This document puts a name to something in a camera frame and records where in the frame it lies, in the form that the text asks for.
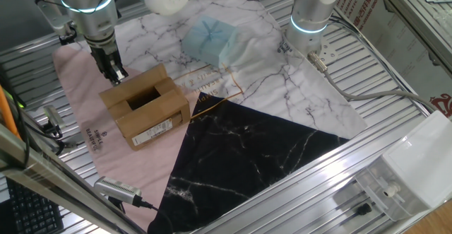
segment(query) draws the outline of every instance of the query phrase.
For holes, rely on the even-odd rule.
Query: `marble pattern fabric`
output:
[[[205,89],[195,83],[206,63],[182,52],[182,39],[199,16],[206,15],[236,26],[235,46]],[[278,52],[283,33],[259,0],[191,0],[173,16],[150,14],[118,25],[117,42],[123,64],[146,71],[164,63],[179,85],[298,124],[351,139],[366,128],[364,120],[304,58]]]
[[[200,95],[194,112],[220,101]],[[160,210],[171,218],[176,232],[204,227],[345,142],[336,135],[222,102],[191,121]],[[158,214],[148,233],[168,232],[168,223]]]

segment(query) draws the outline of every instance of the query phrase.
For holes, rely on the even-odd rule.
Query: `white cable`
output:
[[[341,90],[338,85],[336,85],[336,83],[333,81],[333,79],[331,78],[330,74],[328,73],[328,71],[324,71],[325,77],[326,79],[328,79],[328,82],[330,82],[330,84],[344,97],[351,99],[351,100],[369,100],[369,99],[374,99],[374,98],[378,98],[381,96],[388,96],[388,95],[399,95],[399,96],[403,96],[403,97],[407,97],[410,98],[412,100],[416,100],[422,104],[424,104],[425,106],[427,106],[429,109],[433,110],[433,111],[437,111],[438,108],[435,107],[433,104],[429,103],[428,101],[422,99],[420,96],[415,95],[414,93],[409,93],[409,92],[403,92],[403,91],[399,91],[399,90],[392,90],[392,91],[384,91],[384,92],[379,92],[379,93],[372,93],[372,94],[368,94],[368,95],[351,95],[348,94],[346,92],[344,92],[343,90]]]
[[[355,31],[351,30],[350,28],[347,27],[346,24],[338,22],[338,21],[334,21],[333,23],[330,24],[339,24],[343,26],[343,29],[348,31],[349,33],[352,33],[353,35],[355,35],[355,37],[358,39],[359,42],[361,42],[364,46],[367,47],[367,49],[374,55],[374,57],[376,57],[379,62],[386,68],[387,72],[391,75],[391,77],[396,81],[396,75],[392,72],[392,70],[386,66],[386,64],[383,62],[383,60],[380,59],[380,57],[378,56],[378,54],[375,52],[375,50],[369,45],[369,43],[367,43],[362,37],[361,35],[359,35],[358,33],[356,33]],[[405,92],[405,91],[399,91],[399,90],[392,90],[392,91],[384,91],[384,92],[380,92],[380,93],[372,93],[369,95],[350,95],[344,91],[342,91],[338,85],[336,85],[336,83],[334,82],[334,80],[331,78],[330,74],[328,73],[328,70],[325,71],[320,71],[322,73],[325,74],[326,79],[328,79],[328,81],[330,82],[330,84],[344,97],[351,99],[351,100],[369,100],[369,99],[373,99],[373,98],[378,98],[381,96],[388,96],[388,95],[399,95],[399,96],[403,96],[406,98],[410,98],[412,100],[415,100],[419,103],[424,104],[426,107],[428,107],[429,109],[433,110],[433,111],[437,111],[438,108],[435,107],[433,104],[431,104],[429,101],[424,100],[423,98],[421,98],[418,95],[415,95],[414,93],[409,93],[409,92]]]

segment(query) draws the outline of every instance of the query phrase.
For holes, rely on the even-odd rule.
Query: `black marble cloth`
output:
[[[200,94],[194,115],[222,99]],[[347,142],[223,101],[192,119],[160,210],[175,232],[204,227],[247,199]],[[169,233],[161,214],[148,233]]]

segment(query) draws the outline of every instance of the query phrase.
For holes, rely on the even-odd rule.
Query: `pink cloth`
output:
[[[112,87],[85,51],[60,47],[54,65],[99,175],[139,187],[143,198],[159,207],[188,124],[170,130],[140,151],[130,149],[99,93]],[[139,71],[127,69],[129,78]],[[193,113],[199,93],[186,95]],[[156,213],[124,204],[126,215],[144,230]]]

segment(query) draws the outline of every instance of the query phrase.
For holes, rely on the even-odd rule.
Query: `white plastic box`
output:
[[[435,209],[452,193],[452,123],[433,113],[355,176],[393,221]]]

